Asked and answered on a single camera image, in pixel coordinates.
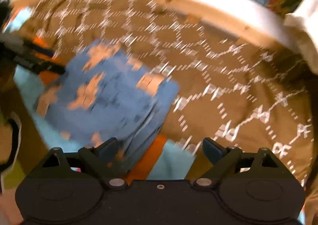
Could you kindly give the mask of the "blue pants with orange cars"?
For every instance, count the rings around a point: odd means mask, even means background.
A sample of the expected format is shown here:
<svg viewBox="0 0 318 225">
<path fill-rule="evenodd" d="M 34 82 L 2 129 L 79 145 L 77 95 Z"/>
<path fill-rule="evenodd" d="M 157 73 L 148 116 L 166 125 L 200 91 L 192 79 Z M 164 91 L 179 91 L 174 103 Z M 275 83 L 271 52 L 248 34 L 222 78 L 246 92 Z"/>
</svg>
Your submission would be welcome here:
<svg viewBox="0 0 318 225">
<path fill-rule="evenodd" d="M 116 138 L 115 165 L 126 172 L 153 143 L 178 91 L 119 44 L 95 40 L 40 95 L 36 112 L 77 147 Z"/>
</svg>

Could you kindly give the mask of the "orange and blue striped sheet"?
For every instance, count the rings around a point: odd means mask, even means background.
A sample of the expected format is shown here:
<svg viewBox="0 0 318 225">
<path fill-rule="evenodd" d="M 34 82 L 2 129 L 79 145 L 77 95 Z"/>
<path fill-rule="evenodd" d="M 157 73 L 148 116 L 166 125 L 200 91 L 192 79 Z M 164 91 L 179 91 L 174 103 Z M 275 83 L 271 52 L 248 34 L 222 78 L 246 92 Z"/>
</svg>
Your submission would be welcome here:
<svg viewBox="0 0 318 225">
<path fill-rule="evenodd" d="M 14 82 L 19 90 L 23 106 L 27 109 L 26 116 L 31 118 L 31 123 L 35 125 L 35 132 L 32 132 L 27 138 L 34 142 L 35 134 L 40 136 L 39 142 L 36 142 L 35 146 L 43 144 L 46 150 L 60 147 L 64 152 L 76 152 L 83 147 L 82 143 L 64 139 L 47 121 L 35 113 L 36 99 L 44 91 L 44 84 L 38 75 L 18 66 L 14 74 Z M 171 139 L 158 135 L 132 171 L 128 173 L 126 180 L 130 182 L 142 179 L 184 179 L 195 157 L 195 154 L 182 149 Z"/>
</svg>

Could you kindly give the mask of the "brown PF patterned duvet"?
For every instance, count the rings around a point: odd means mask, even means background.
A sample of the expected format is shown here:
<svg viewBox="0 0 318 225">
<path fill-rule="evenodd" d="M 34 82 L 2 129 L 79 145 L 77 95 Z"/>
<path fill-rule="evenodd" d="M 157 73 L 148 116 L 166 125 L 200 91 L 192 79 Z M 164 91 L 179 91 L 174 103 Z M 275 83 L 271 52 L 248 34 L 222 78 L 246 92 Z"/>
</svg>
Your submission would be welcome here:
<svg viewBox="0 0 318 225">
<path fill-rule="evenodd" d="M 65 71 L 93 41 L 112 44 L 105 38 L 93 39 L 65 58 L 44 39 L 25 36 L 23 25 L 30 17 L 29 7 L 13 8 L 4 30 L 53 50 L 53 58 L 40 58 L 64 66 Z M 301 56 L 288 50 L 273 53 L 251 44 L 236 48 L 238 39 L 214 27 L 209 34 L 220 43 L 217 52 L 130 52 L 118 43 L 152 72 L 178 84 L 157 136 L 196 155 L 185 178 L 177 180 L 128 182 L 134 167 L 123 172 L 114 162 L 126 188 L 44 185 L 44 172 L 58 162 L 50 158 L 53 164 L 45 165 L 51 149 L 35 146 L 38 134 L 34 142 L 27 138 L 35 125 L 26 116 L 14 82 L 20 65 L 1 63 L 1 108 L 8 117 L 6 134 L 12 135 L 1 171 L 16 159 L 25 171 L 3 203 L 5 217 L 16 217 L 18 224 L 317 224 L 317 76 Z M 35 75 L 44 91 L 62 76 L 49 71 Z M 203 152 L 207 137 L 249 153 L 268 148 L 279 167 L 254 178 L 244 168 L 216 188 L 195 188 L 193 182 L 212 167 Z"/>
</svg>

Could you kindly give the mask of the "wooden bed frame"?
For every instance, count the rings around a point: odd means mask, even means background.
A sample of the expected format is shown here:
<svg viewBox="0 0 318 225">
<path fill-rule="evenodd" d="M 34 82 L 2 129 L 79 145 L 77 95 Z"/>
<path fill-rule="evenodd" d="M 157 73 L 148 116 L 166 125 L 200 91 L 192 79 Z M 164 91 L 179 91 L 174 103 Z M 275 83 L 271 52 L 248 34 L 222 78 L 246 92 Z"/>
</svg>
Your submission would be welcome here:
<svg viewBox="0 0 318 225">
<path fill-rule="evenodd" d="M 213 53 L 220 45 L 209 28 L 238 38 L 236 48 L 251 44 L 279 53 L 297 51 L 281 17 L 249 0 L 231 0 L 221 10 L 217 0 L 14 0 L 15 10 L 31 9 L 25 36 L 40 37 L 63 57 L 97 38 L 121 43 L 128 51 L 177 50 Z"/>
</svg>

